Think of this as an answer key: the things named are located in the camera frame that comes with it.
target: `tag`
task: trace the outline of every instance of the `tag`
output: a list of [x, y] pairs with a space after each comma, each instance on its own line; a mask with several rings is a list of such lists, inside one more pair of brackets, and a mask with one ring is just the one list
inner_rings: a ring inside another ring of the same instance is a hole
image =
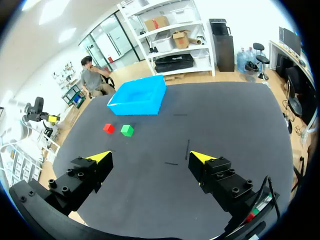
[[152, 19], [152, 22], [154, 24], [155, 29], [159, 28], [159, 24], [157, 23], [157, 21], [155, 19]]

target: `blue box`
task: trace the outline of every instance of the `blue box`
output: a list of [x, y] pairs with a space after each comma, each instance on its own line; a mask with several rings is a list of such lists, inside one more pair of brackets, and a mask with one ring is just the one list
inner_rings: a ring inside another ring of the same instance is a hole
[[121, 85], [107, 106], [115, 115], [158, 115], [167, 86], [163, 75], [149, 76]]

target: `bar stool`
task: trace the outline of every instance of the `bar stool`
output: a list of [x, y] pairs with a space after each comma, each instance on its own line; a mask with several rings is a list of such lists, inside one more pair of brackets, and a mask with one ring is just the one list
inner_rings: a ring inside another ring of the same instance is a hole
[[260, 55], [258, 54], [256, 55], [256, 59], [261, 63], [261, 71], [260, 71], [260, 74], [258, 75], [258, 78], [265, 79], [267, 81], [269, 80], [269, 77], [264, 72], [264, 67], [265, 67], [264, 64], [269, 64], [270, 61], [268, 58], [262, 55], [263, 54], [262, 51], [265, 50], [265, 47], [262, 44], [255, 42], [253, 44], [253, 49], [260, 51]]

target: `white shelving unit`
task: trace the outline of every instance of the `white shelving unit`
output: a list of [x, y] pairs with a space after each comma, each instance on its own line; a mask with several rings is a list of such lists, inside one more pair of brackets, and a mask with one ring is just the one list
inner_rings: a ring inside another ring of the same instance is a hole
[[[141, 6], [139, 8], [136, 8], [136, 7], [130, 8], [130, 6], [123, 7], [121, 4], [118, 4], [117, 7], [120, 10], [121, 14], [123, 15], [126, 23], [128, 24], [135, 40], [137, 41], [138, 46], [140, 47], [140, 50], [152, 74], [155, 76], [155, 75], [174, 75], [174, 74], [182, 74], [182, 73], [211, 71], [212, 76], [215, 76], [214, 55], [213, 55], [210, 33], [208, 30], [206, 21], [204, 21], [204, 19], [201, 19], [201, 16], [199, 14], [199, 11], [195, 2], [193, 0], [148, 0], [148, 2], [149, 4], [145, 6]], [[188, 5], [189, 7], [192, 6], [197, 11], [196, 14], [198, 16], [198, 19], [194, 21], [183, 22], [183, 23], [175, 22], [170, 11], [181, 9], [183, 8], [183, 5], [184, 6]], [[139, 18], [141, 24], [144, 26], [144, 30], [145, 30], [144, 34], [137, 35], [134, 27], [130, 23], [131, 21], [129, 21], [129, 18], [132, 16], [137, 16]], [[161, 27], [153, 31], [147, 31], [144, 21], [146, 21], [147, 19], [152, 19], [159, 16], [166, 16], [169, 20], [170, 25]], [[151, 43], [155, 39], [156, 35], [163, 31], [169, 30], [171, 33], [173, 33], [175, 32], [175, 30], [183, 30], [184, 27], [188, 29], [188, 28], [196, 28], [197, 26], [200, 26], [205, 38], [205, 44], [203, 45], [196, 45], [196, 44], [190, 43], [189, 47], [184, 49], [174, 48], [173, 50], [167, 51], [167, 52], [149, 53], [149, 52], [146, 52], [142, 44], [142, 41], [145, 41], [145, 39], [147, 39], [147, 41]], [[190, 53], [190, 51], [201, 50], [201, 49], [207, 49], [209, 52], [210, 62], [208, 63], [208, 66], [200, 66], [200, 67], [194, 66], [190, 68], [161, 72], [161, 73], [157, 73], [155, 71], [154, 61], [157, 58], [162, 58], [172, 54], [180, 54], [180, 53], [187, 54], [187, 53]]]
[[38, 181], [41, 173], [41, 162], [34, 160], [19, 147], [12, 144], [13, 157], [10, 152], [1, 154], [3, 170], [9, 183], [9, 187], [25, 180], [27, 183], [32, 179]]

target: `black table surface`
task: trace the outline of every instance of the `black table surface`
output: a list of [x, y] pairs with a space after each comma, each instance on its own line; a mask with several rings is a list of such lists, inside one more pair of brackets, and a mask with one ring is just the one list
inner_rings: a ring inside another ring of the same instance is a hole
[[[88, 226], [122, 236], [207, 240], [224, 232], [231, 215], [204, 194], [188, 169], [189, 151], [224, 156], [257, 191], [266, 175], [284, 211], [293, 182], [290, 135], [272, 91], [259, 83], [214, 82], [167, 87], [159, 114], [116, 116], [111, 96], [84, 110], [54, 161], [57, 177], [78, 156], [112, 151], [114, 168], [78, 213]], [[103, 131], [115, 126], [114, 134]], [[132, 125], [125, 137], [122, 125]], [[276, 220], [273, 209], [265, 218]]]

